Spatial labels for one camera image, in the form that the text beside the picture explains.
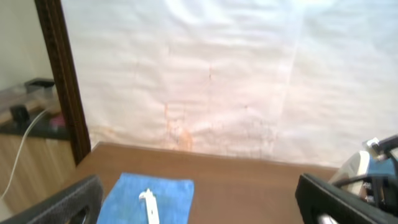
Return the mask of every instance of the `power cord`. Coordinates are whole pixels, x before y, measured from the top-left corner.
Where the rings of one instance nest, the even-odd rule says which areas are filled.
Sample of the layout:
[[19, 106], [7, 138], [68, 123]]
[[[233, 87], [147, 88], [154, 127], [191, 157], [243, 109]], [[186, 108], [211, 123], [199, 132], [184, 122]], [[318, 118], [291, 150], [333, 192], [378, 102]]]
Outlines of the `power cord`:
[[40, 113], [35, 117], [35, 119], [33, 119], [33, 121], [31, 122], [31, 124], [27, 127], [27, 129], [26, 129], [26, 131], [25, 131], [25, 133], [24, 133], [24, 135], [23, 135], [23, 137], [22, 137], [21, 144], [19, 145], [17, 157], [15, 158], [15, 162], [14, 162], [14, 167], [12, 168], [12, 171], [11, 171], [10, 180], [9, 180], [9, 182], [8, 182], [8, 184], [7, 184], [6, 189], [4, 190], [4, 193], [1, 195], [0, 200], [2, 200], [2, 199], [4, 198], [4, 196], [5, 196], [5, 195], [7, 194], [7, 192], [8, 192], [8, 189], [10, 188], [12, 178], [14, 177], [15, 168], [17, 167], [18, 158], [19, 158], [19, 155], [21, 154], [22, 147], [24, 146], [24, 143], [25, 143], [25, 140], [26, 140], [27, 135], [30, 133], [30, 130], [32, 130], [32, 128], [35, 126], [35, 124], [39, 121], [39, 119], [40, 119], [41, 117], [43, 117], [43, 115], [47, 112], [47, 110], [48, 110], [48, 108], [45, 109], [45, 110], [43, 110], [42, 112], [40, 112]]

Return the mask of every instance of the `dark wooden frame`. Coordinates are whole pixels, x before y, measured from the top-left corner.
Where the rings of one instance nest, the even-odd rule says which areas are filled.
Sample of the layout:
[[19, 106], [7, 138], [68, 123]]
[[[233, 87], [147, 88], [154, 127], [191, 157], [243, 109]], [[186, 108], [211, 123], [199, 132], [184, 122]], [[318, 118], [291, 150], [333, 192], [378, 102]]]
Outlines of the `dark wooden frame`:
[[90, 153], [91, 146], [61, 1], [35, 3], [77, 165]]

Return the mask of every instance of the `wooden cabinet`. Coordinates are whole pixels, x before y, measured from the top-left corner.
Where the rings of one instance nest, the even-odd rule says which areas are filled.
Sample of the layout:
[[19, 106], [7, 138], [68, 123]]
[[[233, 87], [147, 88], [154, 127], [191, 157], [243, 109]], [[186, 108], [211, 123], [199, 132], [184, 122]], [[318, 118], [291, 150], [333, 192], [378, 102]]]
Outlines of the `wooden cabinet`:
[[[4, 192], [22, 136], [0, 134], [0, 194]], [[22, 148], [4, 201], [17, 214], [60, 190], [75, 170], [69, 141], [30, 138]]]

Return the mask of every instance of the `brown tabletop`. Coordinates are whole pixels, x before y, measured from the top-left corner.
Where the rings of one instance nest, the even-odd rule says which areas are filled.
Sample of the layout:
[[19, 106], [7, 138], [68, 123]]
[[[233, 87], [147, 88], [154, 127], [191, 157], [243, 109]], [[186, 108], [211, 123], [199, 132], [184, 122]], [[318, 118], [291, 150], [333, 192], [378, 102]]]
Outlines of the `brown tabletop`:
[[192, 179], [190, 224], [268, 224], [303, 223], [294, 197], [299, 175], [328, 179], [335, 170], [100, 144], [66, 185], [98, 174], [107, 195], [122, 172]]

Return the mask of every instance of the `stained white paper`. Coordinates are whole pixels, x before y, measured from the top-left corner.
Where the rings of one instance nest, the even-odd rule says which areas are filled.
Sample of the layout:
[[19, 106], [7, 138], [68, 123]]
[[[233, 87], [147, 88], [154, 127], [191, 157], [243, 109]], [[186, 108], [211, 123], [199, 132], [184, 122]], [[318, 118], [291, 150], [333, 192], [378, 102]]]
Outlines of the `stained white paper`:
[[99, 141], [340, 166], [398, 133], [398, 4], [62, 1]]

